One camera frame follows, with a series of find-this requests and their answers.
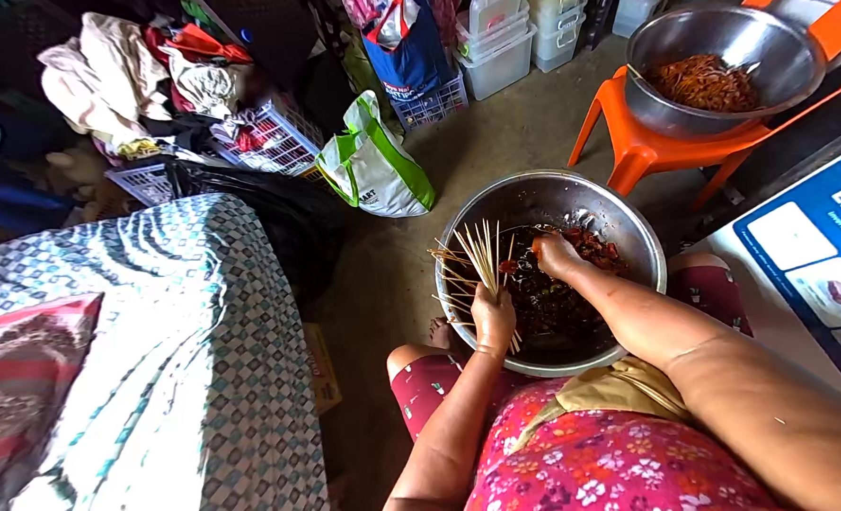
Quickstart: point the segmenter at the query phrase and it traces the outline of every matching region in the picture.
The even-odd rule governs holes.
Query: stainless steel bowl
[[[762,108],[721,114],[683,106],[640,76],[651,65],[700,53],[718,54],[730,66],[757,64],[749,78]],[[626,59],[626,103],[632,115],[655,132],[677,138],[723,133],[795,106],[821,85],[826,65],[821,46],[804,29],[739,6],[695,6],[655,18],[632,34]]]
[[[445,231],[442,242],[453,250],[461,250],[453,229],[469,226],[486,218],[491,228],[499,221],[500,228],[530,226],[549,223],[571,227],[576,215],[593,214],[589,228],[596,230],[603,239],[616,243],[619,255],[629,264],[628,277],[660,293],[666,290],[666,262],[663,249],[654,230],[625,199],[609,188],[598,185],[584,176],[554,169],[529,170],[514,176],[503,177],[472,195],[455,215]],[[436,265],[437,292],[457,291],[441,275],[441,265]],[[443,307],[446,316],[469,322],[464,313]],[[477,347],[471,328],[455,325],[466,343]],[[576,339],[574,349],[551,349],[542,354],[509,355],[505,367],[535,377],[565,377],[585,371],[590,367],[608,366],[626,351],[616,343],[609,329],[596,332],[588,339]]]

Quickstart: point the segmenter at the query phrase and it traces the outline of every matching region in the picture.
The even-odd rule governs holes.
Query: patterned bedsheet
[[[104,292],[96,337],[13,509],[326,509],[301,318],[227,194],[0,245],[0,315]]]

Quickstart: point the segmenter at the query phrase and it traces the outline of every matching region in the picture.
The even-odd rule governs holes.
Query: white reusable shopping bag
[[[344,115],[345,134],[317,156],[332,188],[352,206],[379,216],[423,215],[436,194],[423,169],[380,121],[380,104],[364,91]]]

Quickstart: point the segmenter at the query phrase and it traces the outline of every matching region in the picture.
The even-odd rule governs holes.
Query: bare foot
[[[441,349],[452,349],[455,329],[444,317],[434,317],[429,321],[429,342],[427,345]]]

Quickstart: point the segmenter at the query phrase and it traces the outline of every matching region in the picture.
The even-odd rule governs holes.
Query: pink floral shirt
[[[645,414],[564,414],[508,455],[564,382],[544,380],[507,401],[487,435],[466,509],[779,509],[724,447],[684,424]]]

